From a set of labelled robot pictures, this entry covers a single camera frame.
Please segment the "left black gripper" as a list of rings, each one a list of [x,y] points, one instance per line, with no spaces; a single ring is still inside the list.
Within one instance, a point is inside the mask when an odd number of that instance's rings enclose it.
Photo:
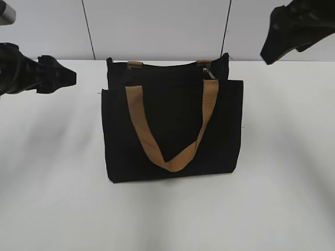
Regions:
[[[44,69],[39,83],[39,64]],[[39,94],[52,94],[60,88],[76,85],[77,74],[62,66],[54,57],[42,55],[38,63],[24,56],[19,46],[1,43],[1,95],[17,94],[36,86]]]

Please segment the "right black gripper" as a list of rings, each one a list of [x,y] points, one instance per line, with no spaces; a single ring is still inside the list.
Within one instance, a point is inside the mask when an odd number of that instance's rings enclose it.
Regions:
[[[334,1],[291,1],[275,7],[260,56],[267,65],[334,34]]]

